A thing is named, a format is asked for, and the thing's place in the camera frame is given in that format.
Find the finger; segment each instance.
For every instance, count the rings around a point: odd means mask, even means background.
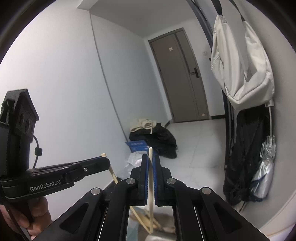
[[[28,203],[33,217],[41,217],[48,211],[48,203],[45,197],[40,197],[37,202],[32,201]]]
[[[47,212],[41,217],[36,217],[34,223],[30,224],[27,231],[32,236],[37,236],[44,229],[46,229],[52,223],[50,213]]]
[[[13,214],[13,216],[15,217],[16,222],[23,228],[27,228],[30,223],[28,221],[28,219],[26,218],[25,215],[23,215],[20,211],[18,211],[17,209],[15,209],[12,205],[9,205],[9,208]],[[13,231],[17,232],[17,228],[15,227],[13,221],[11,220],[10,215],[8,214],[5,206],[1,205],[0,206],[1,212],[3,214],[3,217],[6,221],[6,223],[9,225],[9,227],[11,229],[13,229]]]

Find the door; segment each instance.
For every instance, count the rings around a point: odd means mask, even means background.
[[[182,29],[150,40],[175,122],[209,119],[198,66]]]

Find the white tote bag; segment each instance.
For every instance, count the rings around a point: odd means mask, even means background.
[[[221,15],[217,15],[214,25],[211,56],[214,76],[236,110],[262,105],[274,94],[272,69],[262,43],[248,22],[243,21],[242,24],[248,70],[244,70],[241,64],[235,37]]]

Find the door handle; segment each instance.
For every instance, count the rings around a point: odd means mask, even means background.
[[[193,68],[194,72],[191,72],[189,74],[195,74],[197,78],[199,78],[198,72],[197,72],[197,68]]]

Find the white tile floor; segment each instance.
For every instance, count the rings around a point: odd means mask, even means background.
[[[177,141],[177,158],[160,157],[161,165],[188,187],[207,186],[224,198],[225,119],[172,123],[168,130]]]

